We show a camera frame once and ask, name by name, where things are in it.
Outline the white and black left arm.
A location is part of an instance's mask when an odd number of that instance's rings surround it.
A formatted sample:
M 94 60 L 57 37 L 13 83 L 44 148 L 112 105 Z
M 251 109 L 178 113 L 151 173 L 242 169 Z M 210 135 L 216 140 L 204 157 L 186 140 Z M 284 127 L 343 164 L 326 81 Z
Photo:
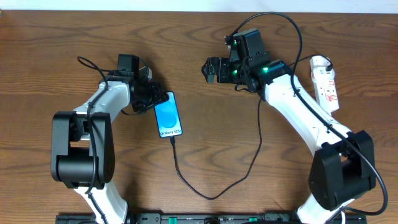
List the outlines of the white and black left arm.
M 165 90 L 153 80 L 151 70 L 113 71 L 84 104 L 53 116 L 51 175 L 85 199 L 94 213 L 93 223 L 127 219 L 128 204 L 113 182 L 112 122 L 127 106 L 142 114 L 165 100 Z

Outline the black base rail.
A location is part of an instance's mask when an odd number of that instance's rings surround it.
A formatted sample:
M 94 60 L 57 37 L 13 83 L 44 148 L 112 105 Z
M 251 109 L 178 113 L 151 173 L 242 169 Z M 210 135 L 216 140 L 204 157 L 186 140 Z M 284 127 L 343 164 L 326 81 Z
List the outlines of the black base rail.
M 94 223 L 94 215 L 57 215 L 56 224 Z M 233 224 L 233 223 L 300 223 L 293 213 L 267 212 L 257 215 L 176 215 L 159 213 L 128 214 L 128 224 Z M 367 224 L 363 215 L 345 215 L 345 223 Z

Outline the blue Samsung Galaxy smartphone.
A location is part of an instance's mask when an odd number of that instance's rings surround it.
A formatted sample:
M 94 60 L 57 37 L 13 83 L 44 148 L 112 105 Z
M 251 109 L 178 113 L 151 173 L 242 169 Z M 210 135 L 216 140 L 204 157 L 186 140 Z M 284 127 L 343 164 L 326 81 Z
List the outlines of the blue Samsung Galaxy smartphone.
M 167 101 L 154 108 L 159 136 L 161 138 L 170 138 L 183 134 L 175 94 L 169 91 L 167 92 L 167 96 L 169 97 Z

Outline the white power strip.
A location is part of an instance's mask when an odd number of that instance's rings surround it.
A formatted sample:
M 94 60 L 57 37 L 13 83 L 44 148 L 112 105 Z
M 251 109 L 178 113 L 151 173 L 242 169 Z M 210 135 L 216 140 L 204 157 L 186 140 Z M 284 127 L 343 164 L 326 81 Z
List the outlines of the white power strip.
M 335 71 L 327 72 L 325 68 L 315 68 L 311 72 L 317 103 L 328 114 L 339 109 L 335 86 Z

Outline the white USB charger adapter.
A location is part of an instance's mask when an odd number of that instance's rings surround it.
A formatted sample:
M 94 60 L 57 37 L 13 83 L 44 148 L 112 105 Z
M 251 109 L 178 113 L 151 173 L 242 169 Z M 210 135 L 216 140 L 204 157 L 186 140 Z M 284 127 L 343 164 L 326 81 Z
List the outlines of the white USB charger adapter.
M 312 70 L 315 68 L 325 68 L 327 72 L 330 72 L 333 69 L 333 64 L 329 58 L 316 55 L 310 59 L 310 68 Z

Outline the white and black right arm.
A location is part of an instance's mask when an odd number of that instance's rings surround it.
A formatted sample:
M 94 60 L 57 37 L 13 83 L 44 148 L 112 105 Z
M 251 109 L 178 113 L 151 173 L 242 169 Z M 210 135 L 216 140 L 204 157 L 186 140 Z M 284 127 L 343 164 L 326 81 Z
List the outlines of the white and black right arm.
M 376 186 L 374 144 L 333 119 L 303 88 L 283 60 L 271 60 L 260 32 L 233 35 L 228 58 L 209 57 L 201 68 L 208 83 L 245 85 L 277 109 L 310 149 L 311 195 L 297 210 L 302 223 L 327 223 Z

